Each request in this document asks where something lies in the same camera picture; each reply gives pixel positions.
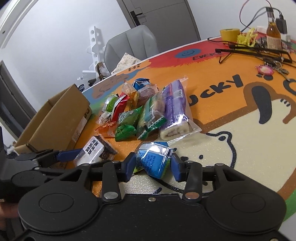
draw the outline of chair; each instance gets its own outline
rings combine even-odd
[[[109,72],[117,67],[125,53],[140,60],[159,54],[156,39],[149,28],[139,25],[108,41],[104,61]]]

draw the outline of pink keychain charm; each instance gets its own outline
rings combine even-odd
[[[255,67],[258,70],[258,74],[262,74],[262,75],[273,75],[274,74],[274,70],[266,65],[259,65]]]

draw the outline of bottle label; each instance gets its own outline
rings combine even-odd
[[[281,39],[275,38],[275,37],[270,37],[270,36],[266,36],[266,38],[267,38],[267,48],[275,49],[275,50],[282,50]]]

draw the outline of blue smiley face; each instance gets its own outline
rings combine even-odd
[[[188,49],[178,53],[175,57],[176,58],[188,58],[195,56],[201,52],[200,49]]]

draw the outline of glass bottle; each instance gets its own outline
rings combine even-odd
[[[276,26],[274,19],[274,10],[271,7],[266,7],[268,16],[268,28],[266,31],[267,48],[282,50],[281,33]]]

